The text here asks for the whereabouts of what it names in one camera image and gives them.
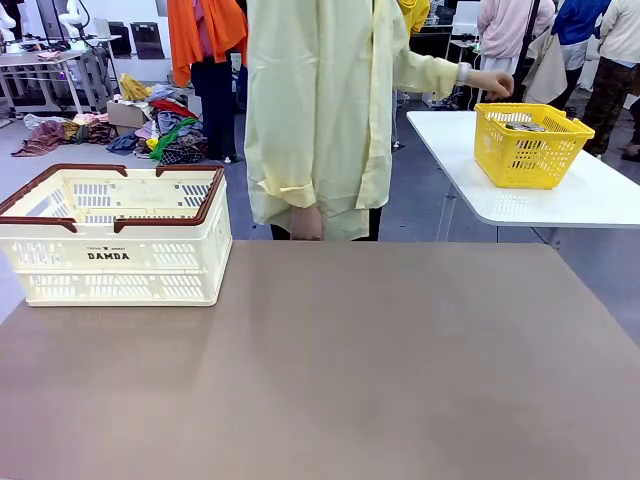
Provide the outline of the person's right hand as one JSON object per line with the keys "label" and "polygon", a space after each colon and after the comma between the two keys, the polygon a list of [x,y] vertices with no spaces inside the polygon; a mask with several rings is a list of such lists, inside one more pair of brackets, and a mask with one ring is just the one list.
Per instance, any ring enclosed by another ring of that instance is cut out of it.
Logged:
{"label": "person's right hand", "polygon": [[292,209],[290,238],[302,241],[322,241],[324,239],[324,220],[316,205]]}

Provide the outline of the person's left hand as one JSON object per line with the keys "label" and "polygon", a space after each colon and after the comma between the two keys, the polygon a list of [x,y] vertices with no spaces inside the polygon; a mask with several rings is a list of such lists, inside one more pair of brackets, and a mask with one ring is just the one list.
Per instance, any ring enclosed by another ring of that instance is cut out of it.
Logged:
{"label": "person's left hand", "polygon": [[514,93],[514,79],[501,71],[473,70],[469,73],[467,84],[486,91],[488,101],[504,100]]}

